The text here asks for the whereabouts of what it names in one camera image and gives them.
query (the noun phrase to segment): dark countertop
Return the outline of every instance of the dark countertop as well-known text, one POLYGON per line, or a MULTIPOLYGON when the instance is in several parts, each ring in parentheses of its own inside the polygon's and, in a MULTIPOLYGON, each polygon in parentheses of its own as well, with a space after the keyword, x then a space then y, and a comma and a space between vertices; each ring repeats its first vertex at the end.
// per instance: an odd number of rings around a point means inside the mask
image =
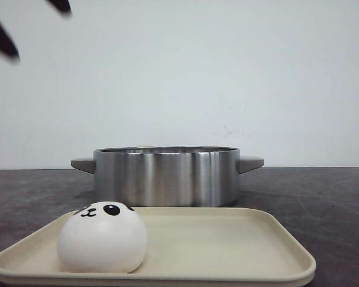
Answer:
MULTIPOLYGON (((359 168, 261 168, 241 179, 234 206, 271 213, 315 257, 309 287, 359 286, 359 168)), ((77 170, 0 170, 0 251, 90 203, 92 184, 77 170)))

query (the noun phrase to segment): gray plastic handle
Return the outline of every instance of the gray plastic handle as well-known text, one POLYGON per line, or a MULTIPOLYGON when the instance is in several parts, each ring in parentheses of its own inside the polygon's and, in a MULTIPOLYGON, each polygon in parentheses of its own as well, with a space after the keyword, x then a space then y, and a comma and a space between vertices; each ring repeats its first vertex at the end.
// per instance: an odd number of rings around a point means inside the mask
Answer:
POLYGON ((75 169, 82 170, 83 172, 94 173, 96 169, 96 163, 92 158, 78 158, 71 160, 71 166, 75 169))
POLYGON ((264 165, 264 160, 261 157, 240 157, 239 159, 239 173, 249 172, 253 169, 259 169, 264 165))

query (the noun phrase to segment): tray rim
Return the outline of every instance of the tray rim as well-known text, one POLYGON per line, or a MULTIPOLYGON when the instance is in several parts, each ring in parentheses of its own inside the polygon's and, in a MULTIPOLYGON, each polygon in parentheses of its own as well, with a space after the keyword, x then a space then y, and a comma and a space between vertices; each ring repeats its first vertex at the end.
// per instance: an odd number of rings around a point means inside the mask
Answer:
MULTIPOLYGON (((251 208, 245 208, 245 207, 133 207, 136 209, 136 211, 139 210, 152 210, 153 212, 155 210, 203 210, 203 211, 210 211, 210 210, 245 210, 252 213, 260 213, 263 216, 268 217, 273 221, 275 225, 277 225, 278 228, 280 228, 287 237, 293 241, 294 244, 298 246, 298 248, 303 251, 304 255, 309 258, 309 267, 300 273, 296 273, 291 276, 284 276, 282 278, 259 278, 259 277, 246 277, 244 279, 240 278, 228 278, 228 277, 185 277, 185 276, 147 276, 147 275, 140 275, 137 273, 69 273, 69 272, 54 272, 54 273, 16 273, 14 271, 9 271, 5 268, 0 267, 0 278, 4 279, 5 277, 9 279, 19 278, 19 279, 55 279, 55 280, 65 280, 65 279, 101 279, 101 280, 149 280, 149 281, 194 281, 194 282, 296 282, 299 280, 303 280, 306 278, 311 277, 311 279, 314 277, 315 270, 317 267, 316 261, 314 257, 294 238, 294 236, 291 235, 291 233, 271 214, 268 212, 258 210, 258 209, 251 209, 251 208)), ((33 233, 30 233, 30 235, 24 237, 23 239, 19 240, 18 242, 12 244, 8 248, 5 248, 3 251, 0 251, 0 257, 6 253, 9 252, 11 249, 15 248, 17 245, 22 244, 24 241, 26 241, 28 238, 34 236, 36 233, 42 232, 42 230, 48 229, 48 227, 52 224, 54 224, 56 221, 60 221, 63 217, 67 217, 68 215, 74 213, 76 210, 73 210, 71 212, 68 212, 66 214, 63 214, 62 216, 59 216, 52 222, 48 223, 47 225, 37 229, 33 233)))

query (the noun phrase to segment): panda eye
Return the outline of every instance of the panda eye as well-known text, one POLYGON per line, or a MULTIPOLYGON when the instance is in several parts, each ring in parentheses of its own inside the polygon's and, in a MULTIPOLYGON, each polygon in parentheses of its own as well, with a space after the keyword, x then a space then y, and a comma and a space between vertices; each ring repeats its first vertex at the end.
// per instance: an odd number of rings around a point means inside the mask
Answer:
POLYGON ((85 206, 85 207, 83 207, 83 208, 81 208, 81 209, 78 210, 78 211, 76 211, 73 215, 76 215, 76 214, 80 213, 80 212, 83 211, 84 209, 87 209, 89 206, 91 206, 91 204, 90 204, 90 205, 87 205, 87 206, 85 206))
POLYGON ((120 214, 120 208, 117 205, 113 205, 113 204, 105 205, 104 211, 112 216, 120 214))

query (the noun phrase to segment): white bun toy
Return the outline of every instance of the white bun toy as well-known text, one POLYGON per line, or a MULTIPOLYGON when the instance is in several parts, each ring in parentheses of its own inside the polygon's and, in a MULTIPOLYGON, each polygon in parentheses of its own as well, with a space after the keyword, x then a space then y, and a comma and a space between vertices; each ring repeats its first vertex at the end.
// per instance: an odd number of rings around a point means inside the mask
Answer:
POLYGON ((144 260, 147 232, 139 215, 123 203, 92 203, 62 227, 57 254, 70 272, 128 273, 144 260))

